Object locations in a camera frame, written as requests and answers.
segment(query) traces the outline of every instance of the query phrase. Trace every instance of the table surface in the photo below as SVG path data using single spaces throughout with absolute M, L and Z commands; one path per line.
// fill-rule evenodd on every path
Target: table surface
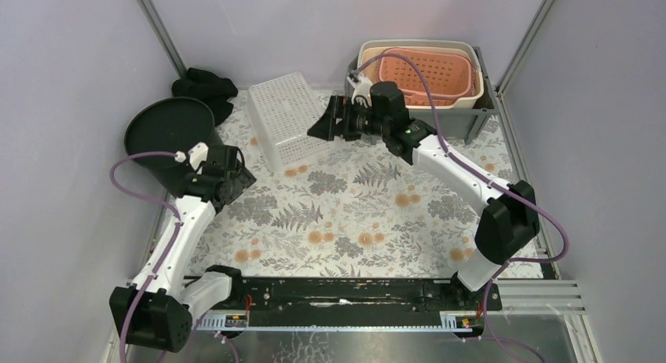
M 315 94 L 326 105 L 331 91 Z M 478 216 L 448 186 L 391 155 L 384 144 L 344 143 L 283 173 L 264 164 L 247 118 L 247 91 L 218 127 L 243 150 L 257 182 L 218 214 L 189 266 L 239 268 L 244 276 L 450 277 L 474 251 Z M 500 123 L 492 117 L 470 145 L 451 141 L 487 171 L 515 181 Z M 536 257 L 533 244 L 518 255 Z M 541 278 L 517 263 L 503 277 Z

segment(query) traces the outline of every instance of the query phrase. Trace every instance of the black metal base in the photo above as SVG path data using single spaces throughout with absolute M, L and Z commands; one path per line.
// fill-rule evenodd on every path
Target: black metal base
M 478 302 L 461 306 L 443 279 L 247 277 L 243 293 L 252 297 L 253 327 L 437 327 L 441 311 L 478 310 Z M 245 308 L 245 302 L 213 307 Z M 496 285 L 488 308 L 502 309 Z

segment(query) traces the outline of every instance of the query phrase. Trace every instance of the pink basket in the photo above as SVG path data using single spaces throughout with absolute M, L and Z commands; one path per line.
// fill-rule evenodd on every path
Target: pink basket
M 409 49 L 388 49 L 411 59 L 426 77 L 436 106 L 452 105 L 461 97 L 474 94 L 474 72 L 465 57 L 455 54 L 428 53 Z M 407 105 L 429 105 L 426 89 L 416 71 L 404 60 L 384 57 L 379 61 L 379 80 L 395 82 Z

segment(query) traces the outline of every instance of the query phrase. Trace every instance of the lavender wall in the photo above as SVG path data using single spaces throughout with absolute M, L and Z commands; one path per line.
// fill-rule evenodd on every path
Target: lavender wall
M 342 87 L 363 42 L 390 38 L 480 46 L 496 83 L 542 0 L 153 1 L 188 66 L 244 87 L 297 70 Z
M 607 363 L 664 360 L 664 6 L 559 0 L 507 92 Z
M 99 361 L 156 207 L 109 167 L 175 71 L 135 0 L 0 0 L 0 361 Z M 125 184 L 158 195 L 141 168 Z

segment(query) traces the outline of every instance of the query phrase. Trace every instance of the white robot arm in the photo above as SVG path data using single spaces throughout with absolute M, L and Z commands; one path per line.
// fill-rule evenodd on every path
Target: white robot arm
M 506 261 L 539 231 L 536 212 L 498 190 L 507 189 L 534 203 L 532 186 L 515 185 L 480 168 L 449 145 L 442 149 L 434 128 L 411 118 L 404 95 L 394 82 L 371 85 L 362 74 L 349 74 L 354 92 L 333 96 L 324 115 L 308 135 L 332 141 L 353 141 L 362 134 L 381 137 L 388 150 L 442 180 L 481 216 L 475 239 L 477 250 L 452 278 L 461 292 L 474 294 Z M 474 172 L 483 174 L 482 181 Z
M 191 168 L 175 200 L 178 214 L 170 216 L 155 250 L 130 286 L 115 288 L 109 299 L 119 334 L 130 315 L 126 342 L 178 351 L 187 342 L 194 320 L 215 304 L 230 300 L 238 270 L 211 267 L 187 288 L 183 277 L 214 216 L 256 181 L 237 160 L 239 152 L 237 147 L 204 143 L 187 155 L 177 152 L 176 160 L 188 160 Z

